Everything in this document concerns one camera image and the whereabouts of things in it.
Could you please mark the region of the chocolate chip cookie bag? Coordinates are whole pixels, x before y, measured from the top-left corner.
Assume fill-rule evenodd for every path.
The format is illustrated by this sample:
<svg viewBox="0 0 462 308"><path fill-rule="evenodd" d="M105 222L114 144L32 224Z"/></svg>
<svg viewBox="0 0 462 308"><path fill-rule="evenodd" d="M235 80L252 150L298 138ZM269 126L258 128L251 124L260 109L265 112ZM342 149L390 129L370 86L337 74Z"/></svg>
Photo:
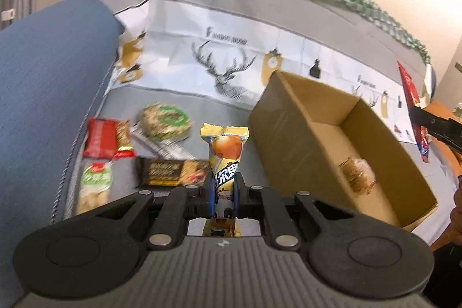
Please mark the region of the chocolate chip cookie bag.
<svg viewBox="0 0 462 308"><path fill-rule="evenodd" d="M365 159L348 157L339 168L354 193L361 195L371 193L376 184L376 177Z"/></svg>

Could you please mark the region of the red spicy strips packet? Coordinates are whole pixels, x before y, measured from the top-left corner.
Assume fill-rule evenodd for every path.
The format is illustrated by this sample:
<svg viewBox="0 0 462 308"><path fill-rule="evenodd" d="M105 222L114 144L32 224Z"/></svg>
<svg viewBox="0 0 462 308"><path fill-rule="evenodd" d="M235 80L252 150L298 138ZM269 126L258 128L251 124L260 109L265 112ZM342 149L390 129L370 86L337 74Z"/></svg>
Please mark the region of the red spicy strips packet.
<svg viewBox="0 0 462 308"><path fill-rule="evenodd" d="M429 162L429 142L428 129L423 126L419 120L421 115L420 99L417 93L416 86L412 77L409 75L405 67L398 63L398 71L403 83L403 90L408 108L409 119L413 128L414 137L417 143L417 148L420 152L420 157L424 163Z"/></svg>

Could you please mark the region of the yellow orange ice cream packet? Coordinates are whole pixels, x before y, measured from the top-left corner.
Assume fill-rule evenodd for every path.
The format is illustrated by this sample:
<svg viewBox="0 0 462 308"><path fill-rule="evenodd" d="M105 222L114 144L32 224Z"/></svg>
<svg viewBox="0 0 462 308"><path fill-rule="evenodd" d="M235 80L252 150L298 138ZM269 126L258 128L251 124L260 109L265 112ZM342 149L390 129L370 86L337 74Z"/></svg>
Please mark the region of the yellow orange ice cream packet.
<svg viewBox="0 0 462 308"><path fill-rule="evenodd" d="M247 127L222 127L204 123L200 129L201 138L208 143L215 194L214 213L204 226L203 235L206 237L241 237L236 224L235 186L243 146L249 135Z"/></svg>

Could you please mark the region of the round puffed rice cake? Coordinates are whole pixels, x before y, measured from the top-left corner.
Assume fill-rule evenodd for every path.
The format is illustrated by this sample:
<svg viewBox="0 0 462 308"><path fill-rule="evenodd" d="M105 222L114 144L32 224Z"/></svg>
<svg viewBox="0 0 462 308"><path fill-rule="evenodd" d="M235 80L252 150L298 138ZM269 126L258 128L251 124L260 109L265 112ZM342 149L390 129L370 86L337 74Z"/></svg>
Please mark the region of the round puffed rice cake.
<svg viewBox="0 0 462 308"><path fill-rule="evenodd" d="M180 141L189 138L192 121L178 106L158 102L141 111L139 125L152 140Z"/></svg>

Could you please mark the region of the black cracker packet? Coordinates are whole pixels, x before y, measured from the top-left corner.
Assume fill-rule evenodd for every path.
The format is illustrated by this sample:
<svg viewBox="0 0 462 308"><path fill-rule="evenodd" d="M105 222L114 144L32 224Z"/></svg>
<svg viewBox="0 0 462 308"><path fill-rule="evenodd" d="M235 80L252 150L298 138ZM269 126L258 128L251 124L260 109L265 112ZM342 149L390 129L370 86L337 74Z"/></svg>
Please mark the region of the black cracker packet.
<svg viewBox="0 0 462 308"><path fill-rule="evenodd" d="M135 169L140 187L202 185L211 172L207 160L148 159L137 157Z"/></svg>

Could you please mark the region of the grey deer print sofa cover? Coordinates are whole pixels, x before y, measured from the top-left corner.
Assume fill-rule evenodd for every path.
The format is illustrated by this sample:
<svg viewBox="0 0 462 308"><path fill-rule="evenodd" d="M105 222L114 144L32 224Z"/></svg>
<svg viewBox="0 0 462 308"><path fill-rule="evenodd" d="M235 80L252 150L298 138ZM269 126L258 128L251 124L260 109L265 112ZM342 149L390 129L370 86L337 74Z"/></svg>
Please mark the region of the grey deer print sofa cover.
<svg viewBox="0 0 462 308"><path fill-rule="evenodd" d="M247 125L276 71L327 84L362 99L409 153L438 206L413 232L433 243L450 222L457 180L437 148L424 163L409 121L401 63L417 84L418 56L333 1L100 0L124 26L123 63L140 73L113 71L115 114L124 87L149 102L175 103L203 123ZM241 162L250 184L270 184L250 135Z"/></svg>

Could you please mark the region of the orange cushion upper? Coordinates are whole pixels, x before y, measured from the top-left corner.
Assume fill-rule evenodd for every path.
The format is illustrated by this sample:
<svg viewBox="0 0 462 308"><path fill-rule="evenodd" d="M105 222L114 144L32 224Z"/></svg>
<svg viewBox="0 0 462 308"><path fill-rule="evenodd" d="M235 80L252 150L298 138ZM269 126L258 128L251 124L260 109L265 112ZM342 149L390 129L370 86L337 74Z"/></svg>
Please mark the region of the orange cushion upper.
<svg viewBox="0 0 462 308"><path fill-rule="evenodd" d="M442 103L437 100L432 100L429 105L424 108L425 111L432 115L442 117L443 119L452 119L458 123L461 123L461 119L455 116L450 109L445 107Z"/></svg>

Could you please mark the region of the red snack packet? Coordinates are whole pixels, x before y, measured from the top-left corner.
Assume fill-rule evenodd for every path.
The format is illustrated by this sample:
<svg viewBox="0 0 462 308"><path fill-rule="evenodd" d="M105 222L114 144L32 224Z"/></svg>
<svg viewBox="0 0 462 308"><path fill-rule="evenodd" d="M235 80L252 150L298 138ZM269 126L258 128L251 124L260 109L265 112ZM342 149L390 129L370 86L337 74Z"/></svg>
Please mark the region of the red snack packet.
<svg viewBox="0 0 462 308"><path fill-rule="evenodd" d="M91 118L83 156L93 159L135 158L129 120Z"/></svg>

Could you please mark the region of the silver foil snack packet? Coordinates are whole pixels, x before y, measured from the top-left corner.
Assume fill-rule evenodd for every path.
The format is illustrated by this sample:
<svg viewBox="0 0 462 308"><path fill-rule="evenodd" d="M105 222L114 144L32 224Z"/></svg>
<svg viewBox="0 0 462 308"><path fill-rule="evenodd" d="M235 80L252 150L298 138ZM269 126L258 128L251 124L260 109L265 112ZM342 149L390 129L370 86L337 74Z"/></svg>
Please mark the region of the silver foil snack packet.
<svg viewBox="0 0 462 308"><path fill-rule="evenodd" d="M152 152L156 153L159 157L164 159L184 159L184 160L196 160L190 152L186 151L182 146L173 141L156 141L148 138L138 127L134 125L130 128L130 134L132 138L136 139L139 143L145 145Z"/></svg>

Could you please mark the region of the brown cardboard box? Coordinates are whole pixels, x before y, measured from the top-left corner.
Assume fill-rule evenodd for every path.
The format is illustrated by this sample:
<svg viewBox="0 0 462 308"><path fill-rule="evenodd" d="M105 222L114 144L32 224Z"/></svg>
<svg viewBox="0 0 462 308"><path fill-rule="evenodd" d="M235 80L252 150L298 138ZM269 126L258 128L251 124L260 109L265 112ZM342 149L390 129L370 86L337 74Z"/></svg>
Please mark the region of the brown cardboard box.
<svg viewBox="0 0 462 308"><path fill-rule="evenodd" d="M438 202L409 153L360 98L276 71L249 116L266 177L281 195L309 191L411 232ZM353 190L340 166L364 159L376 183Z"/></svg>

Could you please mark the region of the green label peanut packet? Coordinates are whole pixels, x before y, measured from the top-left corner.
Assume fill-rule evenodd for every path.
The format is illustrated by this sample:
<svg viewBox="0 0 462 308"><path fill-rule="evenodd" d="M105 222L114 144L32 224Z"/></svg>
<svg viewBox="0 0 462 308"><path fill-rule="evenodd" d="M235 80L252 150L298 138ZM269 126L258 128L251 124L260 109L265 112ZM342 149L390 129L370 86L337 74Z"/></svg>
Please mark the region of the green label peanut packet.
<svg viewBox="0 0 462 308"><path fill-rule="evenodd" d="M108 204L111 185L111 162L87 163L81 176L76 214L83 214Z"/></svg>

